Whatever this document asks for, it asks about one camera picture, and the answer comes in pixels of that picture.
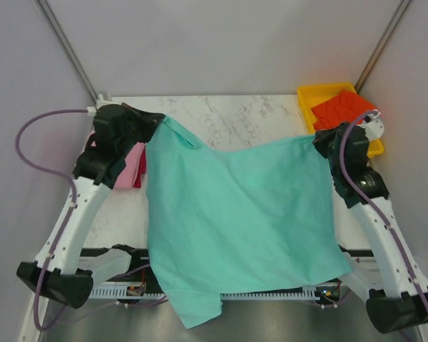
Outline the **teal t shirt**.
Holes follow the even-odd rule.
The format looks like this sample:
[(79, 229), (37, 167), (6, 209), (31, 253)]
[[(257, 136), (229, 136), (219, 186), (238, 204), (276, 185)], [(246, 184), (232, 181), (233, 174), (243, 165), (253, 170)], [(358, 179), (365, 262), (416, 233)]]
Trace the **teal t shirt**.
[(350, 272), (335, 238), (329, 166), (312, 136), (222, 152), (165, 118), (146, 157), (151, 268), (186, 328), (219, 316), (222, 294)]

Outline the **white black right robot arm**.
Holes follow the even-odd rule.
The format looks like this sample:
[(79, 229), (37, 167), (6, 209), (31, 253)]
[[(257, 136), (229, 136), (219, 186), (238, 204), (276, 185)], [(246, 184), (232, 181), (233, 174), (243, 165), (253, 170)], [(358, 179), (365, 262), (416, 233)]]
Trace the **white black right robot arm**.
[(352, 272), (342, 282), (363, 300), (380, 333), (428, 324), (428, 278), (398, 227), (384, 180), (369, 164), (365, 129), (343, 123), (316, 132), (313, 145), (329, 162), (335, 191), (360, 224), (378, 268), (365, 268), (347, 252)]

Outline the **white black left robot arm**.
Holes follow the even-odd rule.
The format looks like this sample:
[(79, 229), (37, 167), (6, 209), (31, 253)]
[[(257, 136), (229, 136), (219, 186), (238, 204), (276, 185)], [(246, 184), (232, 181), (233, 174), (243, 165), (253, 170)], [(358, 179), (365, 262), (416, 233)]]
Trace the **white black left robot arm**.
[(149, 266), (148, 252), (125, 244), (86, 248), (84, 242), (97, 212), (126, 167), (126, 157), (148, 143), (165, 115), (125, 103), (102, 105), (93, 130), (71, 175), (60, 174), (70, 187), (56, 226), (33, 261), (23, 261), (16, 275), (35, 293), (73, 309), (107, 281), (140, 281)]

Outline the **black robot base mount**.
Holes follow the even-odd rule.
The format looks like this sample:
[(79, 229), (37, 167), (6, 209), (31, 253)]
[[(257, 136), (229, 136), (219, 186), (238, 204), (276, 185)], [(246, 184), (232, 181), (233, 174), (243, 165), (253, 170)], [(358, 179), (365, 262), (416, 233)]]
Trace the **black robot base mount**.
[(78, 269), (92, 272), (94, 288), (107, 281), (137, 281), (145, 284), (146, 294), (160, 294), (161, 287), (147, 264), (147, 249), (117, 244), (111, 248), (82, 249)]

